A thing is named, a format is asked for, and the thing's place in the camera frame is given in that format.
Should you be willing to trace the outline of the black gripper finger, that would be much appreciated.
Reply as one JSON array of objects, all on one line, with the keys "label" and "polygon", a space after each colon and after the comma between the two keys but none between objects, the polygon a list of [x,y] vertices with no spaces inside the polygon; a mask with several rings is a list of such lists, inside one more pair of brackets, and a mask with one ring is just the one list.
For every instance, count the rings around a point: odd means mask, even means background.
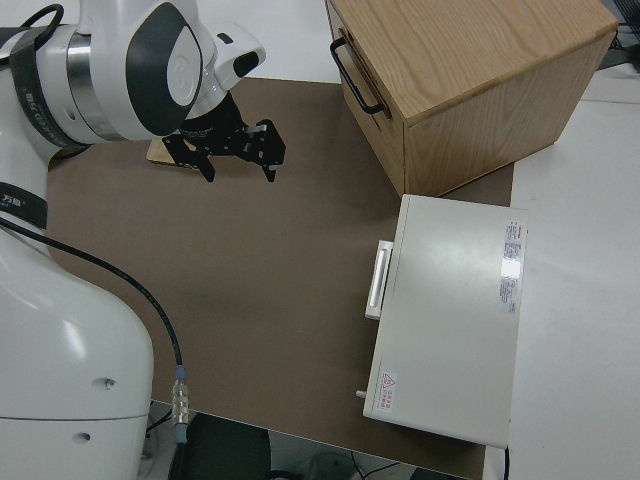
[{"label": "black gripper finger", "polygon": [[176,166],[198,170],[207,182],[214,181],[216,171],[206,151],[197,147],[191,149],[180,134],[163,137],[161,141]]},{"label": "black gripper finger", "polygon": [[241,157],[261,167],[268,182],[274,182],[284,163],[286,146],[274,123],[264,119],[243,131]]}]

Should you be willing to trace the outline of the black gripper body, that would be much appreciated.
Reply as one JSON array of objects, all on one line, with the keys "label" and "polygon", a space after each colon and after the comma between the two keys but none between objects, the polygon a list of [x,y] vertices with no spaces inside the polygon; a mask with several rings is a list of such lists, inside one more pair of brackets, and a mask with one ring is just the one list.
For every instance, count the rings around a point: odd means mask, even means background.
[{"label": "black gripper body", "polygon": [[213,110],[185,120],[179,132],[191,145],[210,155],[237,155],[247,144],[246,128],[233,96],[227,94]]}]

